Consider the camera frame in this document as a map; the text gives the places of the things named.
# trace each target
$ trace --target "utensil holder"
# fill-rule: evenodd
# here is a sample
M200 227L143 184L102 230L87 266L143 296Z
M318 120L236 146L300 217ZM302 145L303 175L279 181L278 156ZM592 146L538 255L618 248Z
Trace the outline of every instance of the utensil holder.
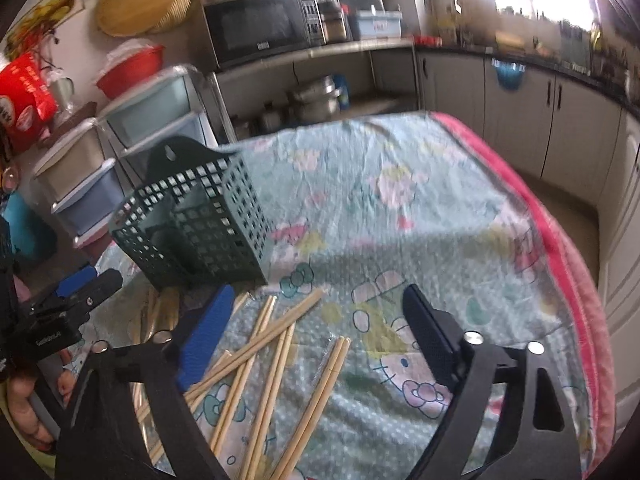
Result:
M158 289L266 282L272 227L242 156L187 137L153 148L146 183L110 221L113 239Z

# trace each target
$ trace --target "red plastic bowl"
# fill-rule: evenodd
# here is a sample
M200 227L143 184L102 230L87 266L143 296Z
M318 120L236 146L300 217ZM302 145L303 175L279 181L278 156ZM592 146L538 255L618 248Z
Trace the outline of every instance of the red plastic bowl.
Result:
M141 50L109 70L95 85L109 99L115 99L162 68L163 50L162 45Z

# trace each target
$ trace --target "silver screw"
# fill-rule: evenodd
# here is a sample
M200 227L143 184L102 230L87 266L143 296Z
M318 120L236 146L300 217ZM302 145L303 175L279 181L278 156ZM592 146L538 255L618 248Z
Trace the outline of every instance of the silver screw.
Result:
M100 341L96 341L91 345L91 352L94 354L101 354L102 352L106 352L109 349L109 343L105 340L101 339Z
M168 330L161 330L160 332L156 332L153 336L153 342L156 344L164 344L171 341L171 332Z
M529 352L531 352L532 354L540 355L545 352L545 347L538 341L532 341L527 345L527 350L529 350Z
M470 345L481 345L484 342L484 337L481 333L470 330L465 332L465 341Z

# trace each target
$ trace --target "pink trim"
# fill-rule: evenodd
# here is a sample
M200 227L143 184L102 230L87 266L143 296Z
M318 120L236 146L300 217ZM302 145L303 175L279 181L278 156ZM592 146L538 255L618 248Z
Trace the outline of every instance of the pink trim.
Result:
M593 431L596 435L594 455L588 471L591 472L611 448L615 413L613 358L604 310L593 281L564 231L518 174L459 120L439 112L432 113L431 117L511 187L529 207L542 237L548 266L566 298L578 336L580 359L591 399Z

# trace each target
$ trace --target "hello kitty tablecloth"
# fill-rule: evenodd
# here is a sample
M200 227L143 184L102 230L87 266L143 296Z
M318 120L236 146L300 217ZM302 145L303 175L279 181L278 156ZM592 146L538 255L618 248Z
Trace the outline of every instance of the hello kitty tablecloth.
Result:
M608 451L614 402L604 317L589 274L561 228L481 139L449 116L413 112L286 130L238 145L276 229L269 284L229 323L216 350L240 348L268 294L275 316L314 287L328 290L296 326L267 440L273 466L308 401L326 350L353 339L346 364L292 478L404 479L433 436L451 394L436 384L401 313L417 283L435 308L490 341L550 351L574 416L582 469ZM72 365L93 340L130 344L150 286L112 245L98 266L126 284L94 311ZM184 303L193 297L184 294ZM271 350L263 351L220 462L241 467ZM195 416L206 437L233 377ZM498 419L496 388L466 470L481 465ZM163 458L159 467L169 470Z

